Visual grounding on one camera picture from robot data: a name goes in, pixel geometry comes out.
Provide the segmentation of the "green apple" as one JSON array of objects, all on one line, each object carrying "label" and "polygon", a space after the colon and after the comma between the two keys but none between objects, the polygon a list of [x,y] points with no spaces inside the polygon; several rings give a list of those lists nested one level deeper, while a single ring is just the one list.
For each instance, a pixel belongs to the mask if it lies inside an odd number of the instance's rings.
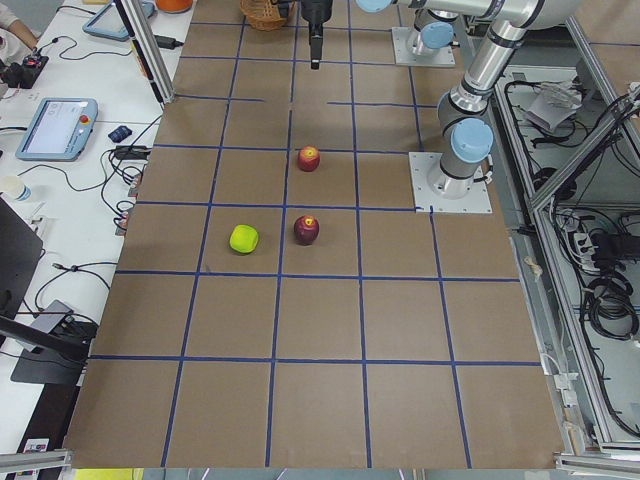
[{"label": "green apple", "polygon": [[259,243],[259,232],[247,224],[236,225],[229,237],[230,248],[239,254],[251,254]]}]

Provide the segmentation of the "orange cylindrical container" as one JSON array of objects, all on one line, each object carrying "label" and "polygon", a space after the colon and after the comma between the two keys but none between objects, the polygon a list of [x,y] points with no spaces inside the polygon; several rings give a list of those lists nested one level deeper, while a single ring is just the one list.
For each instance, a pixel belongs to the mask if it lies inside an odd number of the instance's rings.
[{"label": "orange cylindrical container", "polygon": [[156,7],[168,14],[179,14],[189,11],[193,0],[156,0]]}]

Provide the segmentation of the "teach pendant tablet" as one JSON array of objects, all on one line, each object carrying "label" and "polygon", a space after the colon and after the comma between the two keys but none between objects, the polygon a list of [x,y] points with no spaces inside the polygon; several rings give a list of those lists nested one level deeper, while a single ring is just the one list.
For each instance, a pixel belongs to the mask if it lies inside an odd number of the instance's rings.
[{"label": "teach pendant tablet", "polygon": [[93,98],[45,98],[15,156],[24,161],[73,162],[85,149],[97,117]]},{"label": "teach pendant tablet", "polygon": [[82,26],[82,31],[88,35],[124,42],[134,33],[132,26],[126,26],[122,13],[125,7],[119,8],[116,1],[103,6]]}]

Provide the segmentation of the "black power adapter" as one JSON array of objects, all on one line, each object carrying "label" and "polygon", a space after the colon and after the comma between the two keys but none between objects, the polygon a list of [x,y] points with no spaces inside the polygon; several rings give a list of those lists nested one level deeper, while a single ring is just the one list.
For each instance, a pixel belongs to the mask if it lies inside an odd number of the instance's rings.
[{"label": "black power adapter", "polygon": [[114,150],[114,157],[117,160],[146,160],[151,149],[142,145],[119,146]]}]

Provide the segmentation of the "woven wicker basket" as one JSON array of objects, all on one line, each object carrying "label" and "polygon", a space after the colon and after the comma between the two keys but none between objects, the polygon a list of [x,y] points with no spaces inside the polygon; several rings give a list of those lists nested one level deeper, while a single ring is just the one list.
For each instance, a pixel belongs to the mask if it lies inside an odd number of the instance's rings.
[{"label": "woven wicker basket", "polygon": [[259,31],[283,27],[295,11],[294,1],[241,0],[240,10],[249,25]]}]

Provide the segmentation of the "aluminium frame post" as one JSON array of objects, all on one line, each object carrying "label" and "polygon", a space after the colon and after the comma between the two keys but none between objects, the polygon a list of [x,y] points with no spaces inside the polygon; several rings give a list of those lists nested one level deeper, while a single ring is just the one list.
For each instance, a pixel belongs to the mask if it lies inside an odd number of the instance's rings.
[{"label": "aluminium frame post", "polygon": [[172,103],[175,89],[141,3],[115,0],[115,6],[156,100],[162,105]]}]

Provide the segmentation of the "light red apple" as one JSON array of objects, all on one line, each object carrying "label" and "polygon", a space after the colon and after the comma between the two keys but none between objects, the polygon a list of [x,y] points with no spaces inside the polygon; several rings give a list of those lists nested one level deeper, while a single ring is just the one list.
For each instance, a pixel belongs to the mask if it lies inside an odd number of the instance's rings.
[{"label": "light red apple", "polygon": [[297,166],[303,172],[313,172],[320,164],[320,151],[314,146],[301,148],[297,156]]}]

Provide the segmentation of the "dark red apple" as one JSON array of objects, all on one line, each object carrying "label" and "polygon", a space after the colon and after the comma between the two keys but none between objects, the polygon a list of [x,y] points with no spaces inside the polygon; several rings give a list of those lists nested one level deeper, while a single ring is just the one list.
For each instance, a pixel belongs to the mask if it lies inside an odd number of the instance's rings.
[{"label": "dark red apple", "polygon": [[319,221],[312,215],[302,215],[295,220],[293,232],[296,241],[300,245],[311,245],[319,236]]}]

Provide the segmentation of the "white paper cup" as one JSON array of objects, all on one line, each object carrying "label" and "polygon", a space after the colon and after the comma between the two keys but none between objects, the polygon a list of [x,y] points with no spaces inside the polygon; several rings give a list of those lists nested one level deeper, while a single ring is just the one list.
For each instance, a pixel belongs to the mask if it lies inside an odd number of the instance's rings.
[{"label": "white paper cup", "polygon": [[0,181],[1,192],[15,201],[25,201],[31,196],[30,188],[15,175],[4,176]]}]

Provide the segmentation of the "near teach pendant tablet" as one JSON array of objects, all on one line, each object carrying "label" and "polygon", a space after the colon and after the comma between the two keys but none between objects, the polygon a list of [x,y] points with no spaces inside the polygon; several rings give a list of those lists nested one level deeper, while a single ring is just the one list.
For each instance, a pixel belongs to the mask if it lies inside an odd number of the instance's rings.
[{"label": "near teach pendant tablet", "polygon": [[73,162],[85,149],[97,117],[93,98],[45,98],[15,156],[24,161]]}]

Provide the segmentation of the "far teach pendant tablet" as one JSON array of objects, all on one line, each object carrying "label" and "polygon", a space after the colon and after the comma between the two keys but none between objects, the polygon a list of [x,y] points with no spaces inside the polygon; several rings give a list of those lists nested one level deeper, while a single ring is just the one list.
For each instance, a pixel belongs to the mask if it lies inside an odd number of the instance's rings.
[{"label": "far teach pendant tablet", "polygon": [[116,1],[103,6],[82,26],[82,31],[88,35],[124,42],[134,33],[132,26],[126,26],[122,13],[125,7],[119,8]]}]

